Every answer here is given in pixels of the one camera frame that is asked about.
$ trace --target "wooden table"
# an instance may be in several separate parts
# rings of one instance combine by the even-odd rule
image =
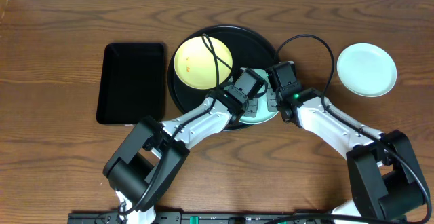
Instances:
[[[104,47],[164,42],[169,59],[215,24],[246,26],[275,47],[318,35],[335,57],[353,43],[384,48],[399,73],[393,90],[360,97],[335,75],[328,97],[371,127],[405,132],[434,186],[434,0],[11,0],[0,26],[0,223],[66,223],[72,211],[116,207],[102,168],[132,128],[95,120]],[[320,43],[299,39],[281,59],[323,89],[330,60]],[[166,119],[180,115],[168,92],[166,104]],[[194,147],[159,206],[281,213],[331,210],[350,197],[342,157],[276,116]]]

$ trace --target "black tray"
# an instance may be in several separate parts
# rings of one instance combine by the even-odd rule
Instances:
[[[204,33],[220,40],[228,47],[233,59],[233,71],[241,67],[266,69],[279,62],[279,59],[274,62],[275,49],[263,36],[239,26],[210,26],[193,33],[183,43]],[[178,48],[176,48],[174,55],[170,59],[167,71],[167,85],[169,86],[169,93],[175,105],[181,112],[187,113],[198,107],[210,90],[191,88],[179,79],[174,68],[174,57]],[[248,126],[251,125],[239,122],[228,125],[224,130],[238,130]]]

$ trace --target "white plate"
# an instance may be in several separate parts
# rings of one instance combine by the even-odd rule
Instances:
[[[381,48],[367,43],[347,47],[338,58],[342,83],[361,96],[386,94],[395,85],[397,69],[393,59]]]
[[[262,78],[264,78],[266,82],[268,82],[268,84],[269,84],[268,89],[272,89],[271,85],[270,85],[269,78],[267,77],[267,72],[265,72],[262,69],[252,69],[252,70],[254,70]],[[264,92],[264,91],[265,91],[265,86],[263,86],[259,90],[259,92]],[[259,123],[266,122],[266,121],[270,120],[271,118],[275,117],[276,114],[277,114],[277,112],[269,112],[269,109],[267,106],[267,95],[264,94],[263,96],[258,98],[258,110],[256,111],[256,117],[252,118],[252,117],[242,116],[239,119],[239,121],[246,123],[246,124],[259,124]]]

